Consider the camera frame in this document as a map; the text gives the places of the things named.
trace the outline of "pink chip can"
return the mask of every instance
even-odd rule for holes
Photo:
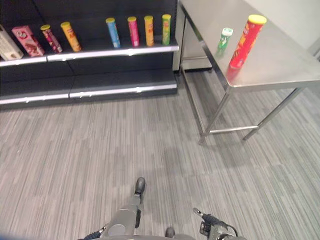
[[[129,24],[132,46],[138,47],[139,46],[139,34],[138,34],[137,18],[135,16],[128,17],[128,24]]]
[[[40,27],[45,39],[47,40],[47,42],[50,44],[52,50],[59,54],[62,52],[62,48],[58,42],[58,40],[56,39],[56,37],[54,36],[54,34],[51,31],[51,27],[49,24],[43,25]]]

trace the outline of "blue chip can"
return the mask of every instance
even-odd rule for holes
[[[109,28],[110,37],[115,48],[120,48],[120,40],[116,27],[116,20],[113,17],[109,17],[105,20]]]

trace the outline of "gray carpet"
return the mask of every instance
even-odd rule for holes
[[[210,101],[206,118],[221,86],[214,74],[188,75]],[[235,95],[217,127],[256,124],[288,92]],[[137,234],[163,236],[174,226],[204,240],[198,207],[248,240],[320,239],[319,106],[306,89],[247,142],[244,131],[211,135],[205,146],[182,83],[177,95],[3,111],[0,233],[83,238],[144,176]]]

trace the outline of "wall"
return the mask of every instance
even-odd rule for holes
[[[320,0],[245,0],[313,55],[320,39]]]

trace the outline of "small green can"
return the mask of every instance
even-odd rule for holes
[[[164,14],[162,15],[162,44],[169,45],[170,43],[170,23],[171,15]]]
[[[218,49],[224,51],[228,45],[229,38],[231,37],[234,30],[229,27],[222,29],[221,38],[218,44]]]

